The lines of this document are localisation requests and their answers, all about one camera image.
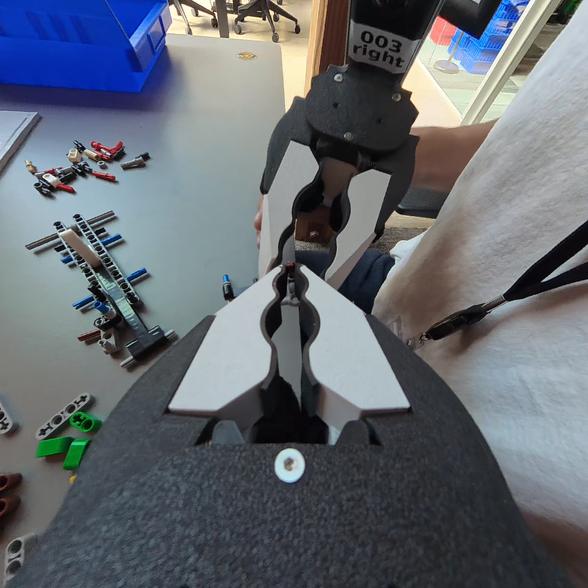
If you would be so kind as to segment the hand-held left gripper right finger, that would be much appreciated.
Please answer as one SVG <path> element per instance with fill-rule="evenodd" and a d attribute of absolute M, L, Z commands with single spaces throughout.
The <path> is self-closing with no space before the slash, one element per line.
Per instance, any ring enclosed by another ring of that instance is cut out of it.
<path fill-rule="evenodd" d="M 407 412 L 410 403 L 363 311 L 298 265 L 302 403 L 342 430 L 364 417 Z"/>

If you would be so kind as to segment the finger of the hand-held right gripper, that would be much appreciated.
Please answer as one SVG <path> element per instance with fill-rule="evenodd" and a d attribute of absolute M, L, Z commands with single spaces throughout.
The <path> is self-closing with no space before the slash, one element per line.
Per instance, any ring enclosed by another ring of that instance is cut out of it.
<path fill-rule="evenodd" d="M 343 195 L 345 209 L 341 229 L 334 237 L 332 260 L 324 281 L 338 290 L 376 237 L 376 224 L 385 200 L 391 174 L 369 170 L 350 180 Z"/>
<path fill-rule="evenodd" d="M 290 141 L 271 187 L 263 197 L 259 278 L 276 266 L 295 261 L 293 236 L 298 211 L 313 196 L 320 167 L 307 145 Z"/>

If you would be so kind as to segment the person's right forearm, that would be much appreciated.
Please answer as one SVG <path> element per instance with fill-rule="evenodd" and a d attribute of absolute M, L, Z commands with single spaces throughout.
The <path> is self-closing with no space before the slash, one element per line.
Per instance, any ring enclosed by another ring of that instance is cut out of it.
<path fill-rule="evenodd" d="M 454 128 L 416 127 L 415 169 L 411 187 L 448 194 L 497 120 Z"/>

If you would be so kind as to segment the lego chassis assembly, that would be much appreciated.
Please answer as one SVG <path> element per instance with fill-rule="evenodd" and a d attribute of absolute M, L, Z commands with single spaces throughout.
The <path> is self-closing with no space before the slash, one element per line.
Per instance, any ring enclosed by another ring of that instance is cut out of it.
<path fill-rule="evenodd" d="M 98 317 L 93 321 L 93 329 L 78 340 L 97 342 L 109 356 L 126 349 L 128 357 L 120 366 L 132 371 L 177 340 L 178 335 L 173 329 L 149 327 L 143 320 L 143 299 L 135 283 L 147 278 L 149 272 L 140 268 L 127 275 L 116 261 L 111 249 L 122 243 L 123 237 L 119 233 L 111 235 L 105 229 L 105 224 L 115 218 L 113 210 L 89 218 L 77 213 L 71 224 L 56 221 L 50 235 L 27 243 L 25 248 L 36 254 L 53 248 L 63 255 L 63 265 L 80 271 L 89 295 L 75 302 L 73 308 L 94 309 Z"/>

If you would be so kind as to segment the green lego connector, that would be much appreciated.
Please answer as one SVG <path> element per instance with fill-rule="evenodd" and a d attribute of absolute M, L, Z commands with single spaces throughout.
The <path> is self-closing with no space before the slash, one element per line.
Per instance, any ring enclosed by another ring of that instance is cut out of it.
<path fill-rule="evenodd" d="M 70 416 L 69 423 L 80 432 L 91 434 L 100 429 L 102 420 L 90 413 L 77 411 Z"/>

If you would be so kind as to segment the grey long lego beam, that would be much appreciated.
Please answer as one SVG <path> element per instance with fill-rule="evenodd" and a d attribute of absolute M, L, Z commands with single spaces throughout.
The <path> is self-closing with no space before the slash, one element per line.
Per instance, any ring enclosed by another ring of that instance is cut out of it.
<path fill-rule="evenodd" d="M 63 409 L 56 413 L 45 424 L 41 425 L 35 433 L 35 439 L 38 441 L 46 440 L 49 437 L 56 435 L 64 427 L 70 424 L 70 417 L 78 412 L 84 411 L 86 408 L 92 406 L 95 397 L 89 393 L 78 395 L 70 401 Z"/>

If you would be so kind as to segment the green lego panel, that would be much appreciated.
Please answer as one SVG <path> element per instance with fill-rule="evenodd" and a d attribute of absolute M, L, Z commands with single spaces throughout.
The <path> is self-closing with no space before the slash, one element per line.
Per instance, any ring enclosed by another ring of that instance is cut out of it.
<path fill-rule="evenodd" d="M 63 461 L 63 470 L 77 470 L 80 467 L 84 454 L 91 443 L 91 438 L 73 439 Z"/>
<path fill-rule="evenodd" d="M 55 437 L 39 441 L 36 458 L 46 458 L 58 454 L 67 454 L 74 438 L 70 436 Z"/>

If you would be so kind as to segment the pile of small lego pins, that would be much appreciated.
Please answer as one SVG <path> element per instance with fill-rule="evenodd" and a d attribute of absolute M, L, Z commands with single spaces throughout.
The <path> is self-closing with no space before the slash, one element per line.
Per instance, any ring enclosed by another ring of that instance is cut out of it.
<path fill-rule="evenodd" d="M 146 167 L 151 155 L 143 151 L 127 158 L 122 141 L 111 146 L 98 141 L 91 141 L 89 146 L 85 146 L 80 141 L 73 141 L 73 147 L 66 152 L 65 158 L 66 164 L 49 168 L 38 167 L 29 159 L 24 161 L 26 170 L 34 178 L 34 190 L 43 198 L 52 199 L 61 192 L 76 194 L 74 183 L 78 179 L 95 178 L 116 185 L 119 179 L 109 166 L 119 165 L 120 171 L 136 171 Z"/>

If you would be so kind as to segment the grey two-hole lego connector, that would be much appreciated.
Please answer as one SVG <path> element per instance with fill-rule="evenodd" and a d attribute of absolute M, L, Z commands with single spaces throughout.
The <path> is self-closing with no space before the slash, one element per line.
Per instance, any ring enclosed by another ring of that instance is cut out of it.
<path fill-rule="evenodd" d="M 4 580 L 8 581 L 21 569 L 37 540 L 36 533 L 28 533 L 12 539 L 5 550 Z"/>

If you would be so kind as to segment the person's navy trouser leg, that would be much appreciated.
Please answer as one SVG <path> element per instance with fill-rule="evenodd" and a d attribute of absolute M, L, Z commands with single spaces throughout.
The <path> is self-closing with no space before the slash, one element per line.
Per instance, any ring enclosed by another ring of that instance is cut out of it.
<path fill-rule="evenodd" d="M 296 261 L 322 277 L 330 261 L 326 251 L 297 251 Z M 371 314 L 375 298 L 395 264 L 390 254 L 367 251 L 344 280 L 338 291 L 364 313 Z"/>

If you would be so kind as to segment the red bin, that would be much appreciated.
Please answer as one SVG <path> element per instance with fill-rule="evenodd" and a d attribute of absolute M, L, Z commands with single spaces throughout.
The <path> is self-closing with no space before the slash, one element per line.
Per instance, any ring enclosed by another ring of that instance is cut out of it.
<path fill-rule="evenodd" d="M 438 46 L 448 47 L 458 28 L 442 17 L 437 17 L 429 32 L 430 40 Z"/>

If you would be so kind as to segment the black office chair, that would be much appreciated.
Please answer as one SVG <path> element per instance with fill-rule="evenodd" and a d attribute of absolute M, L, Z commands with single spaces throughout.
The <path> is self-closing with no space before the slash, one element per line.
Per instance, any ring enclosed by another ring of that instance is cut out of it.
<path fill-rule="evenodd" d="M 279 41 L 279 34 L 275 29 L 275 22 L 278 22 L 280 17 L 292 21 L 295 25 L 295 34 L 298 35 L 300 33 L 298 19 L 285 11 L 281 4 L 276 4 L 273 1 L 249 1 L 246 4 L 239 5 L 233 24 L 233 30 L 237 35 L 242 33 L 241 23 L 247 17 L 255 17 L 263 21 L 268 21 L 272 30 L 272 41 L 274 43 L 278 43 Z"/>
<path fill-rule="evenodd" d="M 211 30 L 218 34 L 217 15 L 210 6 L 203 6 L 198 1 L 167 1 L 172 16 L 169 32 L 184 35 L 204 35 Z"/>

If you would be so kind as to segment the stack of blue bins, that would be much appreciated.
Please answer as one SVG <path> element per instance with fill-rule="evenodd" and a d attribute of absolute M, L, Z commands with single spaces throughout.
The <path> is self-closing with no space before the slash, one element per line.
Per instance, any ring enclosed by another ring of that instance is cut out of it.
<path fill-rule="evenodd" d="M 447 53 L 468 74 L 485 75 L 508 40 L 529 1 L 501 1 L 479 38 L 458 29 Z"/>

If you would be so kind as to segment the blue storage bin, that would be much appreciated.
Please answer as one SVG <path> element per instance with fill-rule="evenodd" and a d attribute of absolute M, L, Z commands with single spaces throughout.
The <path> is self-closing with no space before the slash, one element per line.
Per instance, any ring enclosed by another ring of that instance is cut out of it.
<path fill-rule="evenodd" d="M 171 23 L 167 1 L 1 1 L 1 83 L 140 92 Z"/>

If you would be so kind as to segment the white door frame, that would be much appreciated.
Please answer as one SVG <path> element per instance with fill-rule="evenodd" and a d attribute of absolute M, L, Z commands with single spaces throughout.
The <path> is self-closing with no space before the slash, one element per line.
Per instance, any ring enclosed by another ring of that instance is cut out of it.
<path fill-rule="evenodd" d="M 481 122 L 559 4 L 560 1 L 529 2 L 465 109 L 460 121 L 461 126 Z"/>

